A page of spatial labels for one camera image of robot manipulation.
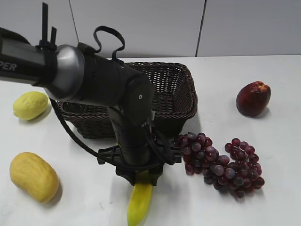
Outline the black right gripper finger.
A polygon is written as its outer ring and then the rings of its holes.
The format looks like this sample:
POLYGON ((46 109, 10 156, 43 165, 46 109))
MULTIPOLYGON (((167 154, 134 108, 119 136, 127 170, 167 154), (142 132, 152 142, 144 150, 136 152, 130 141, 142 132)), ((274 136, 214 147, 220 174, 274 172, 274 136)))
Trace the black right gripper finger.
POLYGON ((163 174, 163 166, 157 166, 149 170, 150 183, 153 186, 157 185, 159 177, 163 174))

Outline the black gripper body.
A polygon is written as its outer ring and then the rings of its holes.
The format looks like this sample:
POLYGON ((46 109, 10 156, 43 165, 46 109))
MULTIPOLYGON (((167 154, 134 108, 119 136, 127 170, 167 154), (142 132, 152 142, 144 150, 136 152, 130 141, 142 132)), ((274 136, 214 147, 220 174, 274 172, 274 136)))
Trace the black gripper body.
POLYGON ((144 171, 161 175, 165 164, 180 163, 182 157, 179 148, 172 147, 167 139, 154 138, 137 147, 115 145, 100 149, 97 161, 100 165, 113 165, 118 176, 135 176, 144 171))

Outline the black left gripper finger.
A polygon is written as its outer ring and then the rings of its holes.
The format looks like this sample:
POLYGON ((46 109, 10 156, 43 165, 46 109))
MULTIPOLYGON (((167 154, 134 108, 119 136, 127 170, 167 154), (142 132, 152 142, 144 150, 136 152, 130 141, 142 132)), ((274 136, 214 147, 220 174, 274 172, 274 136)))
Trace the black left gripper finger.
POLYGON ((117 176, 124 178, 132 186, 134 186, 136 183, 136 172, 135 171, 117 168, 117 176))

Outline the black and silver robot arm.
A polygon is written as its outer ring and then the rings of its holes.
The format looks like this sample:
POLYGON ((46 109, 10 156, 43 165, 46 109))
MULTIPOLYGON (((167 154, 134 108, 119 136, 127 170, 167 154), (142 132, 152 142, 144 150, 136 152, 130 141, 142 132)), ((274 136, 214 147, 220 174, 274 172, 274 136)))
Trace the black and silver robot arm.
POLYGON ((42 39, 31 45, 22 35, 0 31, 0 78, 3 81, 42 87, 66 132, 99 164, 109 163, 130 184, 157 184, 165 164, 181 162, 178 150, 154 128, 151 102, 154 87, 148 77, 112 56, 79 43, 57 46, 56 29, 42 30, 42 39), (94 151, 71 131, 57 101, 103 106, 108 109, 117 144, 94 151))

